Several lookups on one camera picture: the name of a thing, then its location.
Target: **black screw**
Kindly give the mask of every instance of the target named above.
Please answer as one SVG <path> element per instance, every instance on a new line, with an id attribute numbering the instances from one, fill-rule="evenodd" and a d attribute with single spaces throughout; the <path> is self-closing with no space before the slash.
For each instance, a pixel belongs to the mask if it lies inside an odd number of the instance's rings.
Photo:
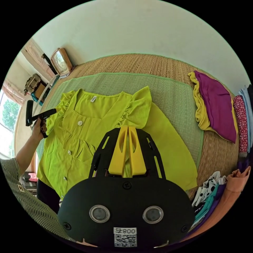
<path id="1" fill-rule="evenodd" d="M 64 222 L 63 226 L 66 230 L 71 230 L 71 226 L 67 222 Z"/>
<path id="2" fill-rule="evenodd" d="M 187 227 L 186 226 L 183 226 L 182 228 L 181 228 L 181 232 L 186 232 L 187 231 Z"/>
<path id="3" fill-rule="evenodd" d="M 132 187 L 131 183 L 129 183 L 129 182 L 124 182 L 123 188 L 124 188 L 125 190 L 129 190 L 131 187 Z"/>

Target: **striped sleeve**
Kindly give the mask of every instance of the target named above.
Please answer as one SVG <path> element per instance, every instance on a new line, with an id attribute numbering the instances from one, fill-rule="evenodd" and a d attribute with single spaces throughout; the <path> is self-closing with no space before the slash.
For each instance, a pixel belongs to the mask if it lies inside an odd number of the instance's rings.
<path id="1" fill-rule="evenodd" d="M 0 164 L 12 193 L 30 217 L 49 232 L 75 242 L 74 239 L 65 233 L 56 213 L 19 183 L 20 169 L 17 160 L 15 158 L 8 160 L 0 159 Z"/>

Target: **lime green blouse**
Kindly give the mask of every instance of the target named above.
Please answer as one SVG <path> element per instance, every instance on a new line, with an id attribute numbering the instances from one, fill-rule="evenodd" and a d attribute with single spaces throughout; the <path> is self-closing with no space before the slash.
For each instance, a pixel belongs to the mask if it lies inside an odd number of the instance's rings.
<path id="1" fill-rule="evenodd" d="M 87 179 L 91 161 L 106 132 L 123 125 L 149 133 L 162 157 L 166 178 L 183 190 L 197 186 L 197 169 L 183 140 L 162 111 L 152 103 L 149 87 L 134 95 L 103 96 L 80 89 L 62 94 L 59 111 L 47 120 L 38 178 L 64 198 Z M 126 157 L 125 177 L 129 175 Z"/>

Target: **qr code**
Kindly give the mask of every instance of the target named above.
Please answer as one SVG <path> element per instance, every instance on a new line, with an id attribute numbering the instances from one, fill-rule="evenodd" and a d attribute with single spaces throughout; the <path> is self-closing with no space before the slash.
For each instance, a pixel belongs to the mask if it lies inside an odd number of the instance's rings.
<path id="1" fill-rule="evenodd" d="M 115 247 L 137 247 L 137 235 L 114 235 Z"/>

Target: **magenta fabric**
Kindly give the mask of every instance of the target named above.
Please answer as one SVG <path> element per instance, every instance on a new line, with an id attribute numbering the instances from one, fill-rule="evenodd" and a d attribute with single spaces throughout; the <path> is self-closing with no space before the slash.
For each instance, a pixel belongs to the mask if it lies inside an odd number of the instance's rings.
<path id="1" fill-rule="evenodd" d="M 194 73 L 200 84 L 199 91 L 206 106 L 211 128 L 224 139 L 235 143 L 237 134 L 229 92 L 217 80 L 196 70 Z"/>

